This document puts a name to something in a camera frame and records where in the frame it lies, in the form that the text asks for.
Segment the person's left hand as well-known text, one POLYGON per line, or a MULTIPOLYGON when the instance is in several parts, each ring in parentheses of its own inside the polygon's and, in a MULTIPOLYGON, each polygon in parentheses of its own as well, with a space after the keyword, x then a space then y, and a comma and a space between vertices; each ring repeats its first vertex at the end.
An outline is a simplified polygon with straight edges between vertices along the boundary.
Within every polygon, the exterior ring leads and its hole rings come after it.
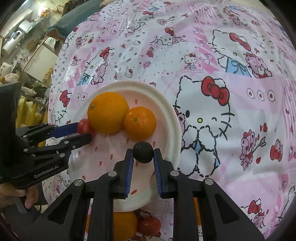
POLYGON ((26 190, 16 189, 10 183, 0 185, 1 208, 5 208, 13 204, 13 197, 25 197, 25 207, 30 209, 39 198, 37 185, 26 190))

